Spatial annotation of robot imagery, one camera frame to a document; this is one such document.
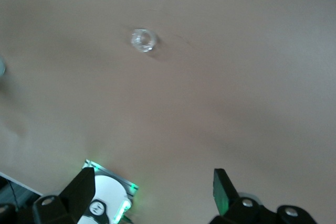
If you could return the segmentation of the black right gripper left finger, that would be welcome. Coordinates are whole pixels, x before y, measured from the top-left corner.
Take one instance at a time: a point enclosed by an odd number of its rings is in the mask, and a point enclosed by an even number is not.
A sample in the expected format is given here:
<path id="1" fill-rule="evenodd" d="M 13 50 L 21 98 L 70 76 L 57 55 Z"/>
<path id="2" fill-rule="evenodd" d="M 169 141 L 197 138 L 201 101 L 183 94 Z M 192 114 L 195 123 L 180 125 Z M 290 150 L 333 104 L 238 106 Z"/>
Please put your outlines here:
<path id="1" fill-rule="evenodd" d="M 95 195 L 94 169 L 84 168 L 59 195 L 33 205 L 35 223 L 77 223 Z"/>

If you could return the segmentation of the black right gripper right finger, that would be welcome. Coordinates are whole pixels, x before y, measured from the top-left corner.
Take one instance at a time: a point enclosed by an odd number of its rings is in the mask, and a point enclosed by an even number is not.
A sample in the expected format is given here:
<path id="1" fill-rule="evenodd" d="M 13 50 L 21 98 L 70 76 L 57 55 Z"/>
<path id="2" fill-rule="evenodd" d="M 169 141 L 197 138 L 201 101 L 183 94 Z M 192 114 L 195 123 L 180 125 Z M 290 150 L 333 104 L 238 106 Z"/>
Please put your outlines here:
<path id="1" fill-rule="evenodd" d="M 251 197 L 240 196 L 222 168 L 214 169 L 213 197 L 218 209 L 210 224 L 216 223 L 259 223 L 261 206 Z"/>

